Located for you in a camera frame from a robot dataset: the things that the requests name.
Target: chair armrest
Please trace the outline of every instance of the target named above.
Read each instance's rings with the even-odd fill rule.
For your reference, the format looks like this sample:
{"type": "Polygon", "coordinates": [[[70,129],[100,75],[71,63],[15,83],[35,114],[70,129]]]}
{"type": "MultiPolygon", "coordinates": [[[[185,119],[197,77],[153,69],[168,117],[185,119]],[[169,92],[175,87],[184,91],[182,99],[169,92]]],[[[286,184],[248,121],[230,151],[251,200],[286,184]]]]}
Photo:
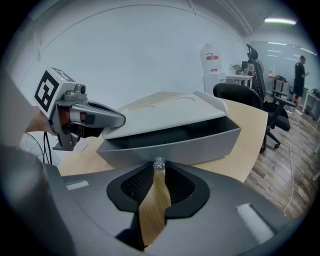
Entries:
{"type": "Polygon", "coordinates": [[[272,90],[273,93],[275,93],[275,95],[282,95],[282,96],[287,96],[285,93],[278,91],[278,90],[272,90]]]}
{"type": "Polygon", "coordinates": [[[280,98],[280,97],[274,97],[275,100],[277,100],[279,103],[283,104],[283,105],[288,105],[290,107],[295,107],[296,104],[294,104],[292,101],[289,101],[287,99],[284,99],[284,98],[280,98]]]}

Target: chair headrest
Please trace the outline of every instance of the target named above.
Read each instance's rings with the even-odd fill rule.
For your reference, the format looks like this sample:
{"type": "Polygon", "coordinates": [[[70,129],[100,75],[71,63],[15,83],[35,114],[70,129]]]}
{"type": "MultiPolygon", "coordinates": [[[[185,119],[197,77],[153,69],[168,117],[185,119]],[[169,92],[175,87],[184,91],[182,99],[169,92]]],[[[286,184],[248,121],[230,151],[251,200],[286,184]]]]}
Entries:
{"type": "Polygon", "coordinates": [[[258,59],[258,53],[255,49],[252,48],[252,46],[250,44],[246,44],[246,46],[249,48],[249,53],[247,54],[248,55],[248,58],[251,59],[251,60],[256,60],[258,59]]]}

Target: chair backrest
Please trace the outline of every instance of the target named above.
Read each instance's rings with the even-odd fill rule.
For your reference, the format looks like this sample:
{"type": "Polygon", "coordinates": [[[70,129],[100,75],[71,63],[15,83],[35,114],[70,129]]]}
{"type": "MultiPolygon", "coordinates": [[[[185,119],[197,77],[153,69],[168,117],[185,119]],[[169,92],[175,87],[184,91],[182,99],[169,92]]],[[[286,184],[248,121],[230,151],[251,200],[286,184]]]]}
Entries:
{"type": "Polygon", "coordinates": [[[250,44],[247,43],[246,46],[249,49],[249,53],[247,54],[249,61],[252,60],[255,69],[258,95],[260,96],[261,101],[264,102],[266,96],[266,86],[262,67],[260,63],[256,61],[258,59],[258,52],[250,44]]]}
{"type": "Polygon", "coordinates": [[[218,98],[246,104],[257,109],[262,108],[263,102],[259,95],[250,87],[244,85],[218,83],[213,87],[213,95],[218,98]]]}
{"type": "Polygon", "coordinates": [[[254,69],[255,69],[255,75],[257,80],[257,87],[259,90],[259,96],[262,100],[262,102],[265,101],[266,96],[266,86],[265,86],[265,80],[264,80],[264,74],[262,72],[262,68],[259,62],[253,61],[254,69]]]}
{"type": "Polygon", "coordinates": [[[250,60],[257,60],[258,59],[257,51],[255,49],[253,49],[253,47],[248,43],[246,44],[246,46],[249,48],[249,53],[247,54],[248,58],[250,60]]]}

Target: black office chair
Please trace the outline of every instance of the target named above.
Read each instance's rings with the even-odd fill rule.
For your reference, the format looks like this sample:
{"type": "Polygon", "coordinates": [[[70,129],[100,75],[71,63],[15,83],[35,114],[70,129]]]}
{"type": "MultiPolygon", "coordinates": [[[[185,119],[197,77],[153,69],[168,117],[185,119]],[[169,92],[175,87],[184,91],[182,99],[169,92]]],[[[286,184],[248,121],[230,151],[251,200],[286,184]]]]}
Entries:
{"type": "MultiPolygon", "coordinates": [[[[254,64],[255,75],[257,79],[258,94],[261,98],[261,101],[264,102],[265,96],[266,96],[266,86],[265,86],[261,65],[256,61],[258,59],[258,53],[255,49],[252,48],[251,45],[246,44],[246,46],[249,48],[249,53],[247,55],[249,59],[253,61],[253,64],[254,64]]],[[[276,142],[274,147],[277,149],[279,148],[281,143],[270,132],[270,130],[274,129],[277,126],[284,131],[289,131],[290,122],[289,122],[289,117],[284,109],[284,106],[288,105],[291,107],[295,107],[296,105],[289,100],[281,98],[281,96],[287,96],[285,93],[277,90],[272,90],[272,93],[275,94],[273,101],[264,102],[262,104],[262,110],[268,112],[266,135],[268,135],[271,139],[273,139],[276,142]]]]}
{"type": "MultiPolygon", "coordinates": [[[[218,98],[249,105],[260,110],[263,106],[263,102],[258,93],[250,87],[244,85],[233,83],[218,83],[213,87],[213,95],[218,98]]],[[[266,135],[264,135],[263,145],[261,147],[260,153],[263,153],[265,149],[266,135]]]]}

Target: black shorts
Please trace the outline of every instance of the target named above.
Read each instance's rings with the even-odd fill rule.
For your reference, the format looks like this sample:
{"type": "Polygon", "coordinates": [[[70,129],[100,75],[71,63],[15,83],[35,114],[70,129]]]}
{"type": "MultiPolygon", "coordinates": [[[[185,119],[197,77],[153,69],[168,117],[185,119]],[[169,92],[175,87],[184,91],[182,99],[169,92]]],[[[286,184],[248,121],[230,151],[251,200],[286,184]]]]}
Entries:
{"type": "Polygon", "coordinates": [[[304,86],[304,82],[294,79],[293,93],[298,97],[302,97],[302,94],[304,93],[304,86]]]}

